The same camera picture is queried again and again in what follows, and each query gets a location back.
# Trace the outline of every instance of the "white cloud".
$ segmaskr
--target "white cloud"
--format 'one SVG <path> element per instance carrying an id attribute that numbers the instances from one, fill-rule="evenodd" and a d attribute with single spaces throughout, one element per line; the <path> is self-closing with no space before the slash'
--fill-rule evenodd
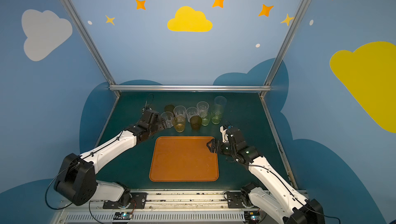
<path id="1" fill-rule="evenodd" d="M 40 61 L 72 35 L 72 25 L 47 10 L 26 10 L 22 15 L 22 28 L 27 36 L 23 45 L 25 54 L 32 61 Z"/>

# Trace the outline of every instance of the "robotic arm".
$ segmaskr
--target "robotic arm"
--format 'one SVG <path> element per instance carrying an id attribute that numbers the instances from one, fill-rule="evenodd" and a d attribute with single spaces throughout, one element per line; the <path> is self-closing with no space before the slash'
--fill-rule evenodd
<path id="1" fill-rule="evenodd" d="M 250 183 L 241 189 L 245 207 L 257 206 L 279 224 L 325 223 L 321 205 L 315 199 L 309 201 L 288 184 L 255 147 L 247 145 L 239 129 L 222 126 L 220 132 L 223 140 L 208 142 L 210 152 L 231 156 L 272 193 L 273 197 L 255 183 Z"/>
<path id="2" fill-rule="evenodd" d="M 55 191 L 76 206 L 89 200 L 110 200 L 126 207 L 130 203 L 129 189 L 116 183 L 96 181 L 95 175 L 112 159 L 165 128 L 165 121 L 158 112 L 145 110 L 136 124 L 99 147 L 79 156 L 74 153 L 66 156 L 55 180 Z"/>

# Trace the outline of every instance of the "yellow cloud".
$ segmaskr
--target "yellow cloud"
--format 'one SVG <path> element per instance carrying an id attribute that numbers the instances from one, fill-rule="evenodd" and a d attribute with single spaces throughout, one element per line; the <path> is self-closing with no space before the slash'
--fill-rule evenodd
<path id="1" fill-rule="evenodd" d="M 396 46 L 373 42 L 338 51 L 330 67 L 374 121 L 396 133 Z"/>
<path id="2" fill-rule="evenodd" d="M 174 32 L 208 32 L 212 26 L 203 12 L 187 6 L 179 8 L 175 18 L 168 21 L 168 29 Z"/>

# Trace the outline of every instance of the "dark green mat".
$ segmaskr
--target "dark green mat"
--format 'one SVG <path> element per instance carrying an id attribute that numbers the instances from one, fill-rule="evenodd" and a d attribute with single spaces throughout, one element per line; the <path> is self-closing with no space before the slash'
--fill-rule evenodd
<path id="1" fill-rule="evenodd" d="M 146 92 L 123 92 L 107 124 L 100 144 L 115 137 L 121 130 L 141 117 L 141 109 L 146 102 Z M 200 131 L 192 131 L 189 123 L 186 129 L 178 133 L 174 128 L 157 133 L 152 139 L 143 142 L 122 153 L 109 162 L 97 174 L 97 179 L 107 182 L 121 182 L 133 189 L 225 189 L 238 190 L 258 179 L 243 166 L 229 157 L 219 155 L 219 179 L 214 182 L 152 182 L 149 178 L 155 141 L 160 136 L 212 136 L 221 139 L 220 125 L 225 121 L 238 127 L 250 146 L 255 146 L 272 164 L 276 171 L 287 181 L 285 168 L 272 136 L 257 93 L 173 93 L 155 92 L 151 108 L 164 112 L 167 104 L 183 105 L 186 108 L 196 106 L 200 101 L 213 104 L 216 96 L 224 96 L 227 106 L 219 125 L 210 123 Z"/>

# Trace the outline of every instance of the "green table surface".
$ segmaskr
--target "green table surface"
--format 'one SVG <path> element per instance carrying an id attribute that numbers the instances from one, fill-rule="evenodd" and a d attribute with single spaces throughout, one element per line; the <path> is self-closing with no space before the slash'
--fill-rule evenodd
<path id="1" fill-rule="evenodd" d="M 141 117 L 142 108 L 146 103 L 147 92 L 122 92 L 114 112 L 107 124 L 101 141 L 102 144 L 115 137 L 130 124 L 136 123 Z M 287 181 L 289 179 L 282 163 L 278 148 L 272 135 L 263 106 L 257 93 L 179 93 L 155 92 L 151 104 L 153 110 L 164 112 L 168 104 L 174 106 L 196 107 L 200 101 L 211 106 L 216 96 L 224 96 L 227 106 L 220 124 L 212 122 L 193 131 L 190 123 L 186 123 L 183 132 L 174 128 L 155 134 L 151 139 L 123 152 L 109 162 L 97 174 L 97 179 L 107 182 L 121 182 L 132 189 L 205 189 L 205 190 L 239 190 L 242 186 L 256 182 L 262 185 L 242 165 L 232 162 L 231 157 L 218 155 L 219 178 L 213 182 L 152 182 L 149 178 L 155 141 L 161 136 L 212 136 L 221 139 L 220 125 L 226 121 L 238 127 L 248 142 L 255 146 L 271 163 L 272 167 Z"/>

